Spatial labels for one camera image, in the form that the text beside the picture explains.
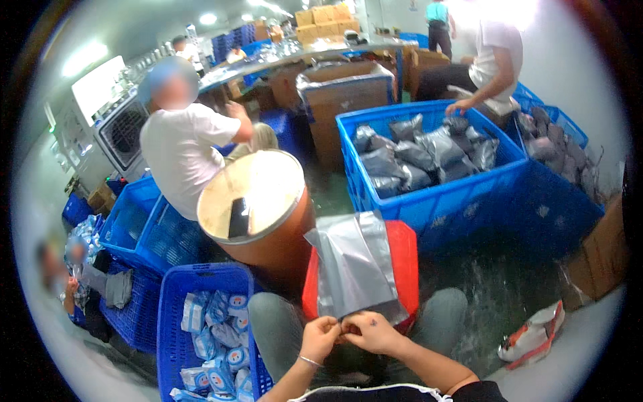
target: black phone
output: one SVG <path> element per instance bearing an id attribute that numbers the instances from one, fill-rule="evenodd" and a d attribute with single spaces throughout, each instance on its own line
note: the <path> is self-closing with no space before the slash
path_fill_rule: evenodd
<path id="1" fill-rule="evenodd" d="M 237 198 L 232 201 L 230 212 L 230 228 L 228 229 L 228 238 L 242 237 L 248 235 L 248 225 L 250 218 L 250 207 L 245 197 Z"/>

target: drum lid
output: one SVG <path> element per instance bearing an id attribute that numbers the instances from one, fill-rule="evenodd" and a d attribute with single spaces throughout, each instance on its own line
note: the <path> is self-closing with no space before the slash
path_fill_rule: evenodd
<path id="1" fill-rule="evenodd" d="M 199 224 L 216 241 L 240 244 L 256 240 L 290 216 L 304 190 L 297 159 L 283 151 L 258 151 L 223 168 L 203 189 L 197 204 Z M 249 207 L 249 235 L 231 241 L 232 202 L 242 197 Z"/>

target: teal shirt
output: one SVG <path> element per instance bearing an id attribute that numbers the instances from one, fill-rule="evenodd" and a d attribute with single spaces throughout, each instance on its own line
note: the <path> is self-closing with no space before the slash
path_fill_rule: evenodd
<path id="1" fill-rule="evenodd" d="M 448 15 L 449 15 L 449 9 L 446 8 L 446 6 L 441 2 L 431 3 L 428 6 L 426 6 L 426 19 L 429 21 L 431 21 L 432 19 L 436 19 L 439 21 L 443 21 L 448 26 L 449 25 Z"/>

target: man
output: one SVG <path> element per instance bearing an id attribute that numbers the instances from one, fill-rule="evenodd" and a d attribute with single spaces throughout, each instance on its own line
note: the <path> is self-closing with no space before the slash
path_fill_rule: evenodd
<path id="1" fill-rule="evenodd" d="M 226 56 L 226 61 L 230 64 L 238 62 L 246 58 L 246 52 L 241 50 L 241 48 L 234 48 L 230 50 Z"/>
<path id="2" fill-rule="evenodd" d="M 199 77 L 203 78 L 205 72 L 203 70 L 203 65 L 199 59 L 199 50 L 192 43 L 187 43 L 186 37 L 179 35 L 176 38 L 172 39 L 172 47 L 176 50 L 176 55 L 183 57 L 187 61 L 191 62 L 194 66 L 194 69 L 197 71 Z"/>
<path id="3" fill-rule="evenodd" d="M 443 0 L 433 0 L 426 6 L 426 26 L 429 28 L 429 50 L 437 51 L 438 45 L 442 54 L 451 60 L 451 39 L 449 38 L 449 23 L 451 23 L 451 37 L 455 39 L 455 21 Z"/>
<path id="4" fill-rule="evenodd" d="M 467 367 L 446 357 L 460 338 L 466 309 L 461 291 L 440 290 L 424 304 L 407 338 L 383 315 L 370 311 L 360 311 L 341 322 L 321 317 L 304 328 L 298 311 L 288 301 L 271 293 L 257 293 L 248 305 L 250 325 L 266 368 L 277 381 L 260 402 L 294 398 L 307 402 L 506 402 L 496 383 L 480 381 Z M 341 385 L 330 367 L 323 366 L 336 343 L 350 343 L 387 356 L 386 387 L 325 387 Z M 302 397 L 309 388 L 318 389 Z"/>
<path id="5" fill-rule="evenodd" d="M 434 100 L 448 85 L 473 93 L 470 99 L 459 100 L 446 112 L 460 114 L 481 102 L 493 98 L 509 101 L 516 90 L 523 64 L 523 44 L 520 32 L 513 26 L 496 21 L 481 21 L 476 38 L 476 57 L 463 57 L 462 64 L 451 64 L 422 73 L 417 100 Z"/>
<path id="6" fill-rule="evenodd" d="M 78 249 L 79 245 L 75 244 L 70 250 L 71 254 L 82 253 Z M 41 268 L 45 288 L 60 300 L 69 319 L 86 329 L 91 336 L 107 343 L 114 330 L 98 308 L 99 292 L 82 280 L 78 281 L 73 276 L 73 265 L 65 264 L 46 242 L 36 247 L 36 261 Z"/>
<path id="7" fill-rule="evenodd" d="M 152 114 L 141 129 L 141 151 L 167 201 L 186 219 L 197 220 L 201 191 L 227 163 L 260 149 L 278 147 L 270 126 L 252 124 L 243 106 L 230 102 L 228 117 L 192 103 L 196 76 L 180 57 L 161 60 L 139 86 Z M 212 145 L 239 144 L 223 158 Z"/>

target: bracelet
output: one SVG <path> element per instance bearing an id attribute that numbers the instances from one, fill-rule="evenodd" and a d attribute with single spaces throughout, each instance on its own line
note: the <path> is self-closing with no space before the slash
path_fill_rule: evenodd
<path id="1" fill-rule="evenodd" d="M 303 360 L 303 361 L 307 361 L 308 363 L 310 363 L 310 364 L 314 365 L 315 367 L 323 367 L 323 365 L 321 365 L 321 364 L 317 363 L 316 361 L 311 360 L 311 359 L 309 359 L 309 358 L 305 358 L 305 357 L 303 357 L 303 356 L 299 356 L 299 358 L 300 358 L 301 360 Z"/>

